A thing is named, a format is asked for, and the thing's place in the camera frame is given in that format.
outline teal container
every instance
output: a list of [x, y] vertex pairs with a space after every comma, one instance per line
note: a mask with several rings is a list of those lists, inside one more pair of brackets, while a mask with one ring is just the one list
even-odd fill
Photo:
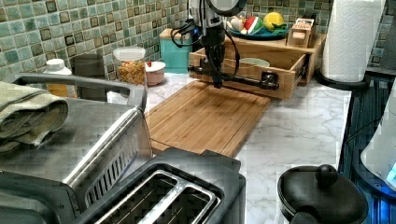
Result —
[[[189, 66], [189, 53], [192, 51], [192, 46], [183, 47], [180, 49], [172, 41], [170, 36], [171, 31], [171, 29], [165, 29], [160, 34], [161, 58], [166, 63], [165, 72], [187, 74], [187, 67]], [[191, 38], [183, 41], [183, 44], [190, 43]]]

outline food in jar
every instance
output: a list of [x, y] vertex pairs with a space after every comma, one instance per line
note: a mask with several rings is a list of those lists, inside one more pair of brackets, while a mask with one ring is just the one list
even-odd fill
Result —
[[120, 80], [135, 85], [143, 85], [145, 82], [145, 63], [139, 62], [122, 62], [119, 67]]

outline kitchen towel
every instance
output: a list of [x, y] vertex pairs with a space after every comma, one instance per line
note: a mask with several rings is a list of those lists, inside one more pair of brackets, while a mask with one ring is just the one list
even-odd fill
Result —
[[323, 52], [322, 74], [342, 82], [362, 81], [385, 0], [335, 0]]
[[62, 127], [67, 115], [64, 98], [0, 81], [0, 152], [21, 143], [38, 146], [48, 133]]

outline kitchen counter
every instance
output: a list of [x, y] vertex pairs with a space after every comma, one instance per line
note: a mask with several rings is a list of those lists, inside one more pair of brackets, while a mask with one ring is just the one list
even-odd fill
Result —
[[[165, 74], [165, 82], [148, 88], [146, 111], [194, 81]], [[312, 80], [297, 87], [290, 100], [273, 99], [237, 155], [247, 179], [246, 223], [287, 223], [278, 207], [277, 180], [299, 165], [337, 166], [347, 120], [349, 91]]]

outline toaster slot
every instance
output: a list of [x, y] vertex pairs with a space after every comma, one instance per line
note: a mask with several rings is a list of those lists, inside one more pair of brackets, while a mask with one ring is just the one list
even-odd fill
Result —
[[152, 175], [98, 223], [138, 223], [176, 183], [176, 180], [168, 175]]
[[207, 194], [194, 188], [185, 188], [155, 223], [193, 223], [209, 202], [210, 197]]

